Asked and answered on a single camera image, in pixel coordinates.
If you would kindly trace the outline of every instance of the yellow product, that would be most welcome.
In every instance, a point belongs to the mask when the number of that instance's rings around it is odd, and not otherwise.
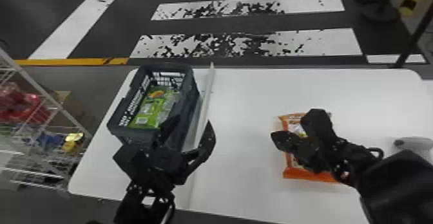
[[[75,141],[68,141],[63,144],[62,149],[66,153],[70,153],[75,149],[75,145]]]

